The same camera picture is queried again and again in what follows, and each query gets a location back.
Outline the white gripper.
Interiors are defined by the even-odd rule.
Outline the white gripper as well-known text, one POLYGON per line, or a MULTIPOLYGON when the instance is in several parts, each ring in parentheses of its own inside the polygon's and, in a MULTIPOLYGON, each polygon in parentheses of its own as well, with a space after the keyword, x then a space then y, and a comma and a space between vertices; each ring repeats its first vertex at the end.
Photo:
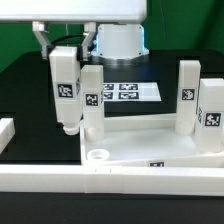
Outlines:
POLYGON ((33 21, 32 31, 41 45, 44 60, 52 48, 45 22, 85 23, 78 60, 88 61, 96 36, 95 22, 141 23, 146 17, 147 0, 0 0, 1 22, 33 21))

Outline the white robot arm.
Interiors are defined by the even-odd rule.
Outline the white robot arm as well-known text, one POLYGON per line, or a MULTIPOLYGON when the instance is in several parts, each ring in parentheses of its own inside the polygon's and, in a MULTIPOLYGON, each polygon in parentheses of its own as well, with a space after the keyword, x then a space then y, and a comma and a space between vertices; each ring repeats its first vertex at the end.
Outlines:
POLYGON ((147 0, 0 0, 0 23, 30 22, 44 58, 51 46, 49 23, 84 26, 83 60, 116 63, 145 56, 141 23, 146 17, 147 0))

